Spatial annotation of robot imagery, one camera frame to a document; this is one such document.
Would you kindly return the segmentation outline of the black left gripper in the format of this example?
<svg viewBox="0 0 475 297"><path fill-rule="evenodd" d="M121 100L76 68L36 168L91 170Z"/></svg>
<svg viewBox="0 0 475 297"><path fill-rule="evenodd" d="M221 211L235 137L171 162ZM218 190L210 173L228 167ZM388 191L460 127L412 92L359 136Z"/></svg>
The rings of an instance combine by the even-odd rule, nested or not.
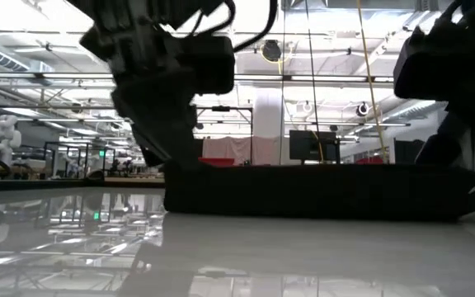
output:
<svg viewBox="0 0 475 297"><path fill-rule="evenodd" d="M225 0L67 1L93 20L80 45L109 64L117 82L111 93L114 106L119 116L131 121L146 165L173 162L183 169L197 168L192 132L195 111L190 105L193 92L154 76L181 69L194 87L194 70L178 60L180 41L197 35L216 36L225 25L185 37L175 37L163 27L176 30L195 14L207 17Z"/></svg>

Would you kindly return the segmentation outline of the black towel with white tag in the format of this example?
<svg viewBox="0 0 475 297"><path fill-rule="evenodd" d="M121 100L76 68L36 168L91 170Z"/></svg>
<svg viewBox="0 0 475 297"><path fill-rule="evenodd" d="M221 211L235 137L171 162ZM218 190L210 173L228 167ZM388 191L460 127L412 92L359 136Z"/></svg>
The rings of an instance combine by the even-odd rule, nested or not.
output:
<svg viewBox="0 0 475 297"><path fill-rule="evenodd" d="M475 173L415 165L164 167L169 212L305 219L455 221L475 212Z"/></svg>

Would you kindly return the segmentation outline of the red tray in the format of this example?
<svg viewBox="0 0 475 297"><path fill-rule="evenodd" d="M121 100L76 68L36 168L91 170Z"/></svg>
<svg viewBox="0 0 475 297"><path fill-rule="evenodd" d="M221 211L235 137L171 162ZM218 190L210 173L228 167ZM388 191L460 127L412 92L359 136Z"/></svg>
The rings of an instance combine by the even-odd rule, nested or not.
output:
<svg viewBox="0 0 475 297"><path fill-rule="evenodd" d="M198 158L198 160L213 167L232 167L234 165L233 158Z"/></svg>

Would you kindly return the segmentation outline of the pink hanging cloth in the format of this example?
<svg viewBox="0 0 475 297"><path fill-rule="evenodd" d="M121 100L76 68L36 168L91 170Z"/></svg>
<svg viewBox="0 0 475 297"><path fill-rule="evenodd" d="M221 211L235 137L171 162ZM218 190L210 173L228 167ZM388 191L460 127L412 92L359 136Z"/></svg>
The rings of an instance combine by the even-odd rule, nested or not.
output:
<svg viewBox="0 0 475 297"><path fill-rule="evenodd" d="M234 164L279 165L280 140L277 138L232 138L203 140L203 158L231 158Z"/></svg>

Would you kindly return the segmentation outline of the black computer monitor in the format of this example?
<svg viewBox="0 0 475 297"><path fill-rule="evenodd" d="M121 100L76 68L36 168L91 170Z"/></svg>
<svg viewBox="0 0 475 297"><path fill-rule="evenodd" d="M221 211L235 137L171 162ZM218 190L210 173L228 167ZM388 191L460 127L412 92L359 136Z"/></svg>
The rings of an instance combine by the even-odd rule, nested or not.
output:
<svg viewBox="0 0 475 297"><path fill-rule="evenodd" d="M289 158L305 161L340 162L340 140L335 132L291 130Z"/></svg>

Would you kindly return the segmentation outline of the black metal rack frame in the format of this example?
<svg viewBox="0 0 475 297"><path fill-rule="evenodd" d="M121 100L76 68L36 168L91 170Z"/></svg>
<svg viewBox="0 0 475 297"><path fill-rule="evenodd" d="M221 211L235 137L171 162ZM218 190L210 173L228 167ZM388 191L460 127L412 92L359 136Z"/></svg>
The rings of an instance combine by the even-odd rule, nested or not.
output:
<svg viewBox="0 0 475 297"><path fill-rule="evenodd" d="M239 120L223 115L223 113L237 113L240 116ZM211 107L197 107L197 132L195 134L202 134L204 137L208 136L228 136L238 137L240 133L232 132L200 132L200 125L248 125L250 131L248 134L242 133L241 136L247 136L250 140L249 156L247 161L253 162L253 108L252 107L235 107L235 106L211 106Z"/></svg>

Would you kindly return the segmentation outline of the black frame workstation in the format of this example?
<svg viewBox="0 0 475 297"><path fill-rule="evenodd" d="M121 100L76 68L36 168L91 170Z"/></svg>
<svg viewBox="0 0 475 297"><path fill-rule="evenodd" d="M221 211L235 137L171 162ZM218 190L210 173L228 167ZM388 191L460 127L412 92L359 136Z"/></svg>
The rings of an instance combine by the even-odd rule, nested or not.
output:
<svg viewBox="0 0 475 297"><path fill-rule="evenodd" d="M45 175L53 179L83 179L105 172L116 160L116 149L91 142L49 141L43 146Z"/></svg>

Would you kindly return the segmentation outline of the black metal table frame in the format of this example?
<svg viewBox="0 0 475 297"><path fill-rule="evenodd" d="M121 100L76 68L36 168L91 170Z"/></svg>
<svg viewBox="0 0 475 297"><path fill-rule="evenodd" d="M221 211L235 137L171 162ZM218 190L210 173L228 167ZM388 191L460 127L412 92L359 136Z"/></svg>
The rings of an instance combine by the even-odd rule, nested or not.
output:
<svg viewBox="0 0 475 297"><path fill-rule="evenodd" d="M0 180L0 191L49 190L82 187L155 188L164 189L164 180L147 178L108 177L105 180Z"/></svg>

